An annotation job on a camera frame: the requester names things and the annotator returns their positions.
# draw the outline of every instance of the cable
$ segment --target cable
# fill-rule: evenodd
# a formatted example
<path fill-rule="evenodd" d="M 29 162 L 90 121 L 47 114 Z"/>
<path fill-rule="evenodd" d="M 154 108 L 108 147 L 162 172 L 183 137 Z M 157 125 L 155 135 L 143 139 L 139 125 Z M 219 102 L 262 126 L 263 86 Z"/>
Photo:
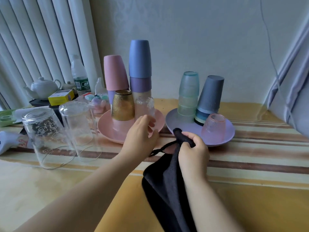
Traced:
<path fill-rule="evenodd" d="M 285 105 L 286 108 L 288 109 L 288 112 L 289 112 L 291 121 L 292 121 L 292 123 L 293 123 L 292 126 L 293 126 L 294 129 L 296 129 L 296 123 L 294 122 L 294 119 L 293 119 L 293 116 L 292 116 L 292 111 L 291 111 L 291 109 L 289 108 L 288 104 L 286 103 L 286 100 L 284 99 L 283 94 L 281 93 L 280 82 L 279 82 L 279 75 L 278 75 L 278 72 L 277 72 L 275 63 L 273 62 L 272 53 L 271 53 L 269 31 L 268 31 L 268 27 L 267 27 L 267 24 L 266 24 L 265 19 L 264 19 L 262 0 L 260 0 L 260 10 L 261 10 L 262 20 L 263 20 L 263 23 L 264 23 L 264 26 L 265 26 L 266 32 L 267 32 L 268 48 L 269 48 L 270 60 L 271 60 L 272 66 L 273 66 L 273 68 L 275 69 L 275 72 L 276 72 L 276 82 L 277 82 L 277 86 L 278 86 L 278 92 L 279 92 L 280 95 L 281 95 L 281 98 L 282 98 L 282 100 L 283 100 L 283 102 L 284 102 L 284 105 Z"/>

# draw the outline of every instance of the small box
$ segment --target small box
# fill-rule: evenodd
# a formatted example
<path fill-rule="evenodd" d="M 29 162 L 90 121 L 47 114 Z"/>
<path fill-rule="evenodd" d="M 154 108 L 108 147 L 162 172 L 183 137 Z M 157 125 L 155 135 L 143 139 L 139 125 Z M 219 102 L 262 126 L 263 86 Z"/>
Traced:
<path fill-rule="evenodd" d="M 72 101 L 74 98 L 74 91 L 70 90 L 58 90 L 48 97 L 48 101 L 51 106 L 57 106 L 64 104 L 68 101 Z"/>

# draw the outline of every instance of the teapot handle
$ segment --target teapot handle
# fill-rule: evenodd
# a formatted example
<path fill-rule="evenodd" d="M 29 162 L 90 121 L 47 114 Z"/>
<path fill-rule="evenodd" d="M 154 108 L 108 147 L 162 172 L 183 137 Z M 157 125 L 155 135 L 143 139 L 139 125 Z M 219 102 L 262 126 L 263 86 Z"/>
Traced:
<path fill-rule="evenodd" d="M 61 85 L 62 85 L 62 84 L 61 84 L 61 81 L 59 81 L 58 79 L 54 80 L 55 83 L 56 83 L 56 81 L 59 82 L 59 86 L 57 85 L 57 86 L 58 86 L 58 89 L 61 89 Z"/>

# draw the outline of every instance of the black cloth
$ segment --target black cloth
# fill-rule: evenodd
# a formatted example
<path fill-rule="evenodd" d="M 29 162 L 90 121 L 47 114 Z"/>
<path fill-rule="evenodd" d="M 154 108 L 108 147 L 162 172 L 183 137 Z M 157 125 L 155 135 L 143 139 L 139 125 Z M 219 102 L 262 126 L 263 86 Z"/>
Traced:
<path fill-rule="evenodd" d="M 164 153 L 165 148 L 176 143 L 174 154 L 164 154 L 157 162 L 148 166 L 141 184 L 165 232 L 196 232 L 178 162 L 181 144 L 188 142 L 191 148 L 195 144 L 181 133 L 181 129 L 176 128 L 173 133 L 176 141 L 154 150 L 151 156 L 159 152 Z"/>

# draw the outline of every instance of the hand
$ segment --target hand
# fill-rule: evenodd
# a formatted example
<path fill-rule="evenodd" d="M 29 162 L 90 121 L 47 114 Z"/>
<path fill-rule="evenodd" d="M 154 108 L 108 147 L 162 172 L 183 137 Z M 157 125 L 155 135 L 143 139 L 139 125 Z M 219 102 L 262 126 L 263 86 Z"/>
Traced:
<path fill-rule="evenodd" d="M 155 122 L 155 118 L 149 115 L 139 117 L 128 131 L 120 154 L 129 157 L 137 164 L 145 160 L 154 149 L 159 138 L 158 130 L 153 131 L 151 129 L 155 126 Z"/>
<path fill-rule="evenodd" d="M 205 181 L 209 160 L 208 148 L 198 135 L 190 132 L 182 134 L 192 139 L 196 145 L 191 148 L 189 143 L 184 142 L 180 147 L 178 160 L 184 183 L 187 185 Z"/>

